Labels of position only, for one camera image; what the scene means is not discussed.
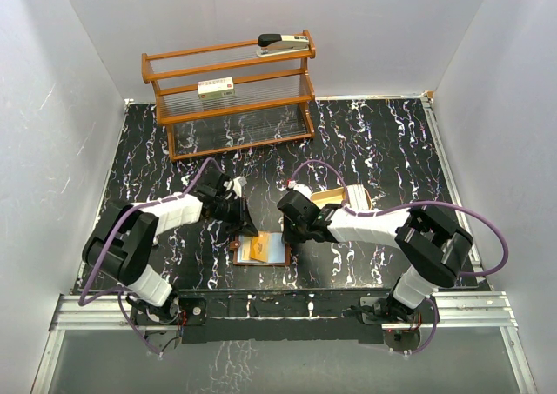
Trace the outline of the yellow VIP credit card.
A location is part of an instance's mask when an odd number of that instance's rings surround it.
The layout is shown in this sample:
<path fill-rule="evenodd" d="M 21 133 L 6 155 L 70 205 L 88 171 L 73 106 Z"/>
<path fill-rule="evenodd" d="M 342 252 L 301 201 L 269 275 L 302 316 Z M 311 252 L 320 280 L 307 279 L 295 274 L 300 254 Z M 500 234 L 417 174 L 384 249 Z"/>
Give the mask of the yellow VIP credit card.
<path fill-rule="evenodd" d="M 271 233 L 260 232 L 251 240 L 249 258 L 257 262 L 267 263 L 269 260 L 270 244 Z"/>

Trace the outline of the brown leather card holder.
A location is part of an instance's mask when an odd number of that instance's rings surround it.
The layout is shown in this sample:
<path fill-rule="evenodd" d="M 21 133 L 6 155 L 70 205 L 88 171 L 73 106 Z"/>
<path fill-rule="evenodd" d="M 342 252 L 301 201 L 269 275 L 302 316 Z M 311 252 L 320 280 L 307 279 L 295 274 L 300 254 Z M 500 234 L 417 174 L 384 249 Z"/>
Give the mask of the brown leather card holder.
<path fill-rule="evenodd" d="M 271 244 L 269 250 L 269 260 L 267 263 L 261 263 L 252 260 L 250 263 L 240 263 L 238 261 L 238 248 L 240 246 L 239 238 L 237 236 L 235 240 L 230 242 L 230 250 L 233 252 L 233 263 L 235 265 L 244 266 L 288 266 L 291 259 L 291 248 L 287 245 L 279 232 L 271 233 Z"/>

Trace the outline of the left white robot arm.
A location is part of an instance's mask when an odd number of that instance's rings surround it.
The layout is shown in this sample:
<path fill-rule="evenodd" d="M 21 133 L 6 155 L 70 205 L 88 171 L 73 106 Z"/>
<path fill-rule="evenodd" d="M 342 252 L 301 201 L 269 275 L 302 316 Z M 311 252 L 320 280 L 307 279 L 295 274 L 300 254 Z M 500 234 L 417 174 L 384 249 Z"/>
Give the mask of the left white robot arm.
<path fill-rule="evenodd" d="M 83 262 L 131 292 L 134 308 L 159 323 L 172 323 L 180 310 L 178 293 L 149 265 L 152 247 L 159 235 L 205 219 L 224 223 L 234 237 L 256 237 L 245 184 L 244 177 L 210 169 L 185 192 L 145 203 L 112 201 L 83 249 Z"/>

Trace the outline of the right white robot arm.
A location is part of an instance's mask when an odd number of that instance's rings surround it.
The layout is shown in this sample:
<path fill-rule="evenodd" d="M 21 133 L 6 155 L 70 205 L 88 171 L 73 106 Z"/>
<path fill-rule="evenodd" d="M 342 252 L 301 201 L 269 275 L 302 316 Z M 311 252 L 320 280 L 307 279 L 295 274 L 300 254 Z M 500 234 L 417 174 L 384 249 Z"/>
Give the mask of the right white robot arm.
<path fill-rule="evenodd" d="M 406 322 L 440 288 L 451 288 L 462 271 L 473 237 L 438 207 L 426 204 L 387 214 L 351 213 L 340 204 L 318 207 L 297 190 L 278 202 L 287 244 L 365 242 L 399 248 L 410 263 L 389 295 L 356 308 L 363 317 Z"/>

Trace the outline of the stack of cards in tray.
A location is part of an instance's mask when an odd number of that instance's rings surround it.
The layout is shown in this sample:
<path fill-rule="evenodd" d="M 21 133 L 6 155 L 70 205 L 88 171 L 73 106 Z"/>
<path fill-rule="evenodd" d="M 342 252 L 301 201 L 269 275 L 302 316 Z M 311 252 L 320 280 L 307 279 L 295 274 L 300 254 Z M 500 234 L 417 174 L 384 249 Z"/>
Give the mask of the stack of cards in tray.
<path fill-rule="evenodd" d="M 362 184 L 348 185 L 346 199 L 353 210 L 369 210 L 372 208 L 369 193 Z"/>

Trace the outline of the beige oval tray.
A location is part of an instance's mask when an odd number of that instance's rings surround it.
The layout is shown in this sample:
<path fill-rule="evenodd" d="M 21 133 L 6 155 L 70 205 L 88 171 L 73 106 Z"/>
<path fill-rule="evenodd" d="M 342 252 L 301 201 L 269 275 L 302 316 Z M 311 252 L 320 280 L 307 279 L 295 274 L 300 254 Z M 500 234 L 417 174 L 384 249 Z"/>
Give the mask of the beige oval tray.
<path fill-rule="evenodd" d="M 341 204 L 343 201 L 347 202 L 346 194 L 347 190 L 344 190 L 343 188 L 323 190 L 312 193 L 310 200 L 319 208 L 322 208 L 326 204 Z"/>

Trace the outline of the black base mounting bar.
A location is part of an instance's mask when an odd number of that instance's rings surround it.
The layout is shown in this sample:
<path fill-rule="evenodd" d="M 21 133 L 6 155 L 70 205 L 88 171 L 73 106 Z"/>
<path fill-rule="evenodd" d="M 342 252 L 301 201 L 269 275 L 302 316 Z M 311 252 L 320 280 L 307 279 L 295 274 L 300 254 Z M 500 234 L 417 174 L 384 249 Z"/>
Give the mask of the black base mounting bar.
<path fill-rule="evenodd" d="M 395 346 L 419 343 L 418 332 L 439 322 L 427 301 L 407 318 L 378 317 L 387 290 L 204 290 L 180 293 L 184 344 L 224 341 L 333 341 L 381 344 L 388 331 L 408 332 Z"/>

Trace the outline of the wooden three-tier shelf rack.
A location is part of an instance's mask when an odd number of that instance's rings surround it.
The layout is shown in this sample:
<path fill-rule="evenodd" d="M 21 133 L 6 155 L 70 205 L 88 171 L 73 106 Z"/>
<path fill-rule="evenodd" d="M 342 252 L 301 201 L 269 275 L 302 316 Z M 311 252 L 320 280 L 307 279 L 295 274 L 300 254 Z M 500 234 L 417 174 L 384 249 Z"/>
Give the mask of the wooden three-tier shelf rack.
<path fill-rule="evenodd" d="M 315 99 L 308 50 L 258 57 L 258 38 L 141 56 L 141 75 L 155 95 L 156 119 L 173 162 L 251 147 L 311 140 Z M 198 97 L 197 83 L 232 77 L 235 95 Z"/>

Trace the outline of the white and red staples box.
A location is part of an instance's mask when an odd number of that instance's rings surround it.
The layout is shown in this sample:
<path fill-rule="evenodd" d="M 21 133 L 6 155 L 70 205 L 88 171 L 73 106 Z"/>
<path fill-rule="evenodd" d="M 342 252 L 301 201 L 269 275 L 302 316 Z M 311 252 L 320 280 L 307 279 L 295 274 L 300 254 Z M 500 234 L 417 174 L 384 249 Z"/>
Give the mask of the white and red staples box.
<path fill-rule="evenodd" d="M 198 97 L 201 100 L 211 100 L 235 95 L 232 77 L 216 78 L 197 83 Z"/>

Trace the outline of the black and beige stapler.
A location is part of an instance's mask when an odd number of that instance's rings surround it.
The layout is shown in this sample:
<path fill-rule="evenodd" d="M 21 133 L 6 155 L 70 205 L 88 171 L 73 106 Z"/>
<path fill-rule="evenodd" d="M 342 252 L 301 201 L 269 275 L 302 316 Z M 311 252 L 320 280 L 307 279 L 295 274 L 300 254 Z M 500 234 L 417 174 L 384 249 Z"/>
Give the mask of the black and beige stapler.
<path fill-rule="evenodd" d="M 258 57 L 270 57 L 308 50 L 309 38 L 302 35 L 261 34 L 257 41 Z"/>

